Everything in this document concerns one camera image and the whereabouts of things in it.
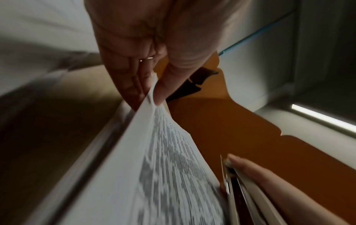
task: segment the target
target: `light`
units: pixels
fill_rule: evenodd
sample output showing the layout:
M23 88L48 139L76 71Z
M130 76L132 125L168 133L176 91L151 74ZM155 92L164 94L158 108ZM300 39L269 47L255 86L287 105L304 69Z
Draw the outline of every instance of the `light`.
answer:
M333 124L335 126L338 126L338 127L341 127L341 128L344 128L346 130L349 130L351 132L356 133L356 126L355 125L352 125L352 124L343 122L341 120L338 120L338 119L323 115L321 113L314 112L314 111L312 111L310 109L306 109L306 108L303 108L303 107L298 106L298 105L292 104L292 109L295 110L295 111L307 114L307 115L312 116L314 118L320 119L320 120L325 121L327 123Z

